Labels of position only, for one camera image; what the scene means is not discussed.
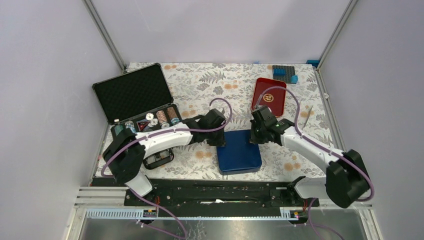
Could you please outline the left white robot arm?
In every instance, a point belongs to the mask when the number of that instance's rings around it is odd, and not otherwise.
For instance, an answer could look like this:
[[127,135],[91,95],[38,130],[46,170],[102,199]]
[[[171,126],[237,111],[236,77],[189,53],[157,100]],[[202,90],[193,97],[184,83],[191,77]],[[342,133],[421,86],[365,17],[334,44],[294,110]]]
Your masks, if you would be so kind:
[[141,172],[143,161],[164,150],[195,143],[224,146],[227,123],[225,116],[214,108],[205,115],[184,119],[164,129],[137,133],[125,129],[102,157],[116,183],[126,185],[142,205],[148,206],[154,202],[155,192],[148,177]]

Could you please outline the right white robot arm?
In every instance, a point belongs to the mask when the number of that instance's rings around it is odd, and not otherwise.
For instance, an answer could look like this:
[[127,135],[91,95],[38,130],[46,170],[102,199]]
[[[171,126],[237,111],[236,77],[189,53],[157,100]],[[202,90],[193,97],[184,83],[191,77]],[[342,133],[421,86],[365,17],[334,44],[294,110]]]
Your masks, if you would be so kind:
[[252,113],[250,140],[254,144],[275,143],[293,150],[312,162],[325,177],[300,177],[294,188],[287,191],[287,201],[301,205],[307,198],[329,199],[346,209],[359,202],[366,192],[374,193],[361,155],[351,149],[330,148],[300,131],[290,120],[277,120],[268,107],[261,106]]

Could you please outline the blue tin lid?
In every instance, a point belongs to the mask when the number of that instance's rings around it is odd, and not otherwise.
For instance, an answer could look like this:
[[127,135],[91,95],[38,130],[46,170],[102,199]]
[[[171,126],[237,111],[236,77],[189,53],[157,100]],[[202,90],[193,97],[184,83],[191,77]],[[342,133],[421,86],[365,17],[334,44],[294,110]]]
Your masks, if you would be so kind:
[[249,130],[226,131],[225,146],[216,148],[218,170],[222,175],[254,173],[260,170],[262,158],[258,144],[250,142]]

